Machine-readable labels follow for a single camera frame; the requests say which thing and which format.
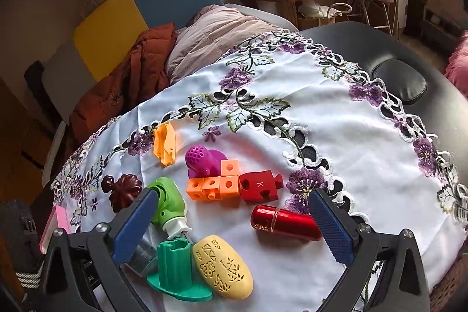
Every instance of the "metal bolt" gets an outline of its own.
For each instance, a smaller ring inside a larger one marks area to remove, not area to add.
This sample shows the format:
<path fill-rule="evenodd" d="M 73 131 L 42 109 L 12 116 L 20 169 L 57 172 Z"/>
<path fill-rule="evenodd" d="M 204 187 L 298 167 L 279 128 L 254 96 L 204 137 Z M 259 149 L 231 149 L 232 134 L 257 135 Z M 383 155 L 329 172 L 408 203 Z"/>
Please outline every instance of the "metal bolt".
<path fill-rule="evenodd" d="M 100 233 L 104 233 L 108 228 L 108 225 L 104 222 L 98 223 L 95 227 L 95 229 Z"/>
<path fill-rule="evenodd" d="M 62 228 L 55 229 L 54 232 L 52 233 L 56 237 L 60 237 L 65 231 Z"/>
<path fill-rule="evenodd" d="M 370 233 L 372 231 L 372 228 L 366 223 L 359 225 L 358 229 L 361 233 Z"/>
<path fill-rule="evenodd" d="M 414 233 L 410 229 L 403 229 L 403 235 L 406 238 L 413 238 L 414 237 Z"/>

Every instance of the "yellow-orange plastic piece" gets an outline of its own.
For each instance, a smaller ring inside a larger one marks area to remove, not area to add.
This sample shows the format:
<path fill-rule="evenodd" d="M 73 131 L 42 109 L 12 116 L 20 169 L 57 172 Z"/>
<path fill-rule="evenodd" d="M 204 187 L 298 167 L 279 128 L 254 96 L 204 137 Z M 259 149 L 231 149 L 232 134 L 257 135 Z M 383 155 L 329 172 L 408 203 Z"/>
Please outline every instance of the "yellow-orange plastic piece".
<path fill-rule="evenodd" d="M 202 190 L 208 200 L 210 201 L 221 200 L 221 195 L 219 194 L 219 180 L 220 179 L 221 179 L 220 176 L 205 177 Z"/>
<path fill-rule="evenodd" d="M 202 190 L 203 183 L 203 177 L 189 179 L 189 182 L 187 183 L 187 194 L 192 200 L 202 201 L 208 199 Z"/>
<path fill-rule="evenodd" d="M 229 197 L 238 197 L 239 193 L 239 177 L 238 176 L 223 176 L 219 180 L 219 195 L 224 200 Z"/>
<path fill-rule="evenodd" d="M 154 155 L 161 160 L 163 166 L 170 166 L 175 161 L 176 154 L 176 132 L 172 125 L 167 122 L 159 125 L 154 134 Z"/>
<path fill-rule="evenodd" d="M 239 176 L 238 160 L 221 160 L 221 176 Z"/>

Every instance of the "white embroidered tablecloth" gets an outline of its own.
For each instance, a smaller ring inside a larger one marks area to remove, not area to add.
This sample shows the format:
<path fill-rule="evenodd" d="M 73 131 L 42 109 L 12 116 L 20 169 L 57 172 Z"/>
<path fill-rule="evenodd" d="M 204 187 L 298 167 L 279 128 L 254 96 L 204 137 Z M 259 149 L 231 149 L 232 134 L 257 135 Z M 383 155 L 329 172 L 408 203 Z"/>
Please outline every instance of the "white embroidered tablecloth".
<path fill-rule="evenodd" d="M 177 133 L 177 157 L 163 168 L 152 153 L 152 129 L 169 119 Z M 422 121 L 405 114 L 383 82 L 370 81 L 357 64 L 296 33 L 267 32 L 111 120 L 72 155 L 52 184 L 72 232 L 78 227 L 84 232 L 115 215 L 101 188 L 103 176 L 117 180 L 131 173 L 143 186 L 167 176 L 188 204 L 192 238 L 219 235 L 252 272 L 254 291 L 247 299 L 214 295 L 208 302 L 187 303 L 126 271 L 154 312 L 314 311 L 344 270 L 324 240 L 305 244 L 252 229 L 253 206 L 189 199 L 184 154 L 194 144 L 238 159 L 243 172 L 280 173 L 287 186 L 272 205 L 307 213 L 311 187 L 324 187 L 340 208 L 377 232 L 411 229 L 430 289 L 465 239 L 467 190 Z M 163 235 L 150 227 L 146 238 L 157 245 Z M 373 278 L 364 299 L 374 283 Z M 103 295 L 99 300 L 111 308 Z"/>

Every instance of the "yellow cushion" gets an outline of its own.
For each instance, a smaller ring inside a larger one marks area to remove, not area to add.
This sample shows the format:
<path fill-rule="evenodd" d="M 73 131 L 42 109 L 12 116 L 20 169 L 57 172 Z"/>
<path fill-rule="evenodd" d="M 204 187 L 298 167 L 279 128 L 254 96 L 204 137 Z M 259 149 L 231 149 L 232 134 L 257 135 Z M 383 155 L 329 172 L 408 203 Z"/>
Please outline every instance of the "yellow cushion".
<path fill-rule="evenodd" d="M 76 27 L 73 38 L 87 68 L 99 81 L 120 64 L 147 29 L 133 0 L 107 0 Z"/>

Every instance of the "red lipstick tube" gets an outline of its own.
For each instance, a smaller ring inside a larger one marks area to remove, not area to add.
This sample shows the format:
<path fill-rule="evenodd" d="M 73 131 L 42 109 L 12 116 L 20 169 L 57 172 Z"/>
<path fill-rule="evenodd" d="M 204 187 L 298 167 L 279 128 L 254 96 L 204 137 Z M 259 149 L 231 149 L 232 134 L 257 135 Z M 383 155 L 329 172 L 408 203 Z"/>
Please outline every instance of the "red lipstick tube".
<path fill-rule="evenodd" d="M 322 237 L 319 227 L 311 216 L 292 213 L 270 205 L 257 205 L 250 216 L 250 224 L 257 230 L 309 241 L 319 241 Z"/>

